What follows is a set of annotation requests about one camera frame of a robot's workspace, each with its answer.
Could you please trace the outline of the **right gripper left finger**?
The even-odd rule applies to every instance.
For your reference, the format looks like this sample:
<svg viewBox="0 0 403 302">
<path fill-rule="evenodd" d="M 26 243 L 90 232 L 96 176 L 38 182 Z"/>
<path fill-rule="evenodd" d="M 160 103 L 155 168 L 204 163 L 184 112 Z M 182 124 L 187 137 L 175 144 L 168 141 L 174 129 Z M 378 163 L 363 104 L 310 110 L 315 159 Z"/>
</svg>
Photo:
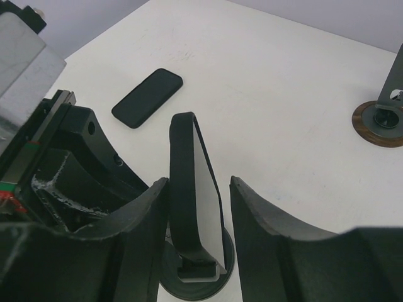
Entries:
<svg viewBox="0 0 403 302">
<path fill-rule="evenodd" d="M 1 224 L 2 301 L 155 301 L 169 182 L 76 233 Z"/>
</svg>

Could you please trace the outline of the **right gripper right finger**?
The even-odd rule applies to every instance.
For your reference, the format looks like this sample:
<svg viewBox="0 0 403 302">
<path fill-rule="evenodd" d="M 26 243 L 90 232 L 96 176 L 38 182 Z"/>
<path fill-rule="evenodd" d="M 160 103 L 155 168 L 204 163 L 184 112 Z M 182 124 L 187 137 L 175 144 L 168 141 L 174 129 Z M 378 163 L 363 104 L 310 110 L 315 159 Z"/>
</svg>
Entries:
<svg viewBox="0 0 403 302">
<path fill-rule="evenodd" d="M 401 228 L 329 232 L 235 176 L 230 203 L 244 301 L 402 300 Z"/>
</svg>

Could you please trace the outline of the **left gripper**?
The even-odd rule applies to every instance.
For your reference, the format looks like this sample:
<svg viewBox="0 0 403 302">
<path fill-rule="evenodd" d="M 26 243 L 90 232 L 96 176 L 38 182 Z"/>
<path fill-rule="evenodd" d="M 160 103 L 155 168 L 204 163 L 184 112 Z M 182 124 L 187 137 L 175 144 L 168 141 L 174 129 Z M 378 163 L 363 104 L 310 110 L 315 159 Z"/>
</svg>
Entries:
<svg viewBox="0 0 403 302">
<path fill-rule="evenodd" d="M 1 155 L 2 220 L 46 216 L 38 201 L 23 199 L 32 188 L 58 226 L 75 232 L 110 213 L 84 183 L 88 174 L 116 195 L 140 195 L 149 188 L 118 155 L 94 111 L 75 103 L 66 90 L 43 99 Z M 57 128 L 63 150 L 46 152 L 37 168 Z"/>
</svg>

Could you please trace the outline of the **black round base phone stand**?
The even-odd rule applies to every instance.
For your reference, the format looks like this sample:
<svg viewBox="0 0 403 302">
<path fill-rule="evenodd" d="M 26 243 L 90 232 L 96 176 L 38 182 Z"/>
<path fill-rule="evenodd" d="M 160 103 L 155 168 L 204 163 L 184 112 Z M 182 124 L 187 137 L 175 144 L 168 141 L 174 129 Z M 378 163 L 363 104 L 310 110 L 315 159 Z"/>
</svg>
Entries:
<svg viewBox="0 0 403 302">
<path fill-rule="evenodd" d="M 228 282 L 235 263 L 235 248 L 227 230 L 224 231 L 225 272 L 219 266 L 198 266 L 180 256 L 166 241 L 162 256 L 160 284 L 172 296 L 185 301 L 201 301 L 217 294 Z"/>
</svg>

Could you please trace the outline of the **black phone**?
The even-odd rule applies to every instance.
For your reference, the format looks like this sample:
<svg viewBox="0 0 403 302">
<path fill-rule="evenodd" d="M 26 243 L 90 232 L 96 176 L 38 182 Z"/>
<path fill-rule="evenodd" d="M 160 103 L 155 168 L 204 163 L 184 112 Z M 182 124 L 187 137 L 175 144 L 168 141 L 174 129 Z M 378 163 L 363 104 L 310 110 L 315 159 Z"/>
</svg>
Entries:
<svg viewBox="0 0 403 302">
<path fill-rule="evenodd" d="M 173 245 L 196 265 L 227 272 L 222 200 L 197 118 L 192 112 L 172 117 L 169 129 L 170 206 Z"/>
<path fill-rule="evenodd" d="M 163 68 L 157 69 L 117 103 L 111 113 L 124 125 L 136 129 L 182 86 L 182 77 Z"/>
</svg>

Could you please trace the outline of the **brown base metal phone stand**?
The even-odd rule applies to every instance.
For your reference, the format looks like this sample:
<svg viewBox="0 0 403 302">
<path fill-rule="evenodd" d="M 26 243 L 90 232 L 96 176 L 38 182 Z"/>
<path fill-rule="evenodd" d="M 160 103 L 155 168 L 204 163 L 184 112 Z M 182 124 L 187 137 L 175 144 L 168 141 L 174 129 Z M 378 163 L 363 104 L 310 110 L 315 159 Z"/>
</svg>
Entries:
<svg viewBox="0 0 403 302">
<path fill-rule="evenodd" d="M 397 52 L 378 99 L 359 105 L 351 122 L 367 142 L 385 148 L 402 146 L 402 49 Z"/>
</svg>

